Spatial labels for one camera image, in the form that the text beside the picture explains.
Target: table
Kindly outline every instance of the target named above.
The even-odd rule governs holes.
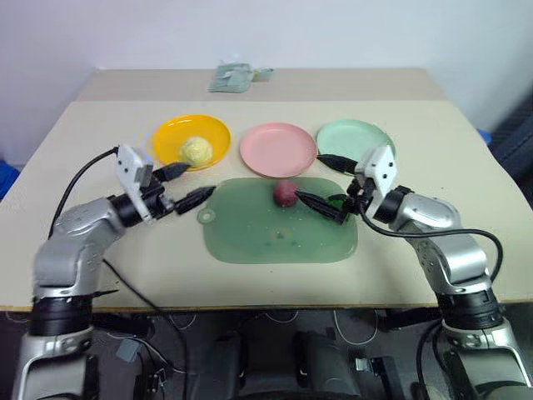
[[[495,292],[503,302],[531,301],[533,213],[476,130],[446,100],[425,71],[279,70],[271,82],[243,94],[208,93],[210,71],[101,71],[80,92],[0,203],[0,304],[25,310],[32,291],[32,259],[46,239],[53,211],[73,174],[119,143],[140,145],[165,121],[188,113],[221,119],[232,147],[215,167],[167,184],[174,198],[228,178],[254,177],[237,144],[260,123],[294,123],[315,134],[324,123],[355,118],[375,123],[396,145],[398,184],[454,204],[468,228],[495,233],[506,251]],[[319,162],[305,177],[347,187],[350,179]],[[81,179],[67,203],[119,194],[111,159]],[[196,212],[130,229],[107,258],[163,307],[412,307],[434,305],[416,255],[401,239],[382,237],[359,223],[356,252],[328,264],[237,265],[205,249]],[[493,245],[479,239],[490,264]],[[138,301],[102,269],[97,310],[140,310]]]

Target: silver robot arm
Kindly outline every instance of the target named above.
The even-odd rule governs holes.
[[[37,252],[30,327],[21,342],[13,400],[98,398],[97,358],[86,351],[92,341],[92,299],[102,294],[98,279],[104,253],[126,228],[186,213],[214,190],[201,187],[172,201],[161,183],[179,177],[188,165],[152,172],[152,163],[126,145],[118,148],[116,165],[126,193],[69,209]]]
[[[459,396],[478,398],[498,387],[531,387],[511,325],[492,292],[487,258],[470,234],[407,237],[462,229],[457,210],[448,202],[424,197],[406,187],[391,190],[396,161],[388,146],[369,151],[361,162],[321,155],[328,167],[354,176],[342,209],[304,192],[297,196],[326,217],[343,223],[361,214],[387,223],[389,236],[406,236],[415,249],[442,313],[442,327],[454,351],[445,354],[452,386]],[[386,234],[376,227],[375,230]]]
[[[390,221],[399,233],[461,228],[448,202],[407,193]],[[442,326],[455,348],[445,354],[454,389],[481,395],[498,386],[531,387],[509,321],[501,314],[486,255],[470,235],[407,239],[415,249],[442,312]]]

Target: green cutting mat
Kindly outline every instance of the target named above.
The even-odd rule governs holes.
[[[327,198],[344,193],[336,183],[318,177],[296,177],[298,189]],[[342,225],[298,201],[278,207],[275,179],[225,181],[198,213],[209,253],[225,263],[333,263],[347,258],[357,245],[355,218]]]

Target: pink plate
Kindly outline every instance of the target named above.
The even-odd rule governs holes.
[[[266,123],[253,127],[241,140],[241,157],[255,173],[289,178],[303,173],[315,161],[315,140],[290,123]]]

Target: red fruit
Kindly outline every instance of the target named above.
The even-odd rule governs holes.
[[[274,201],[281,207],[292,207],[298,201],[295,191],[298,186],[288,179],[281,179],[277,181],[274,188]]]

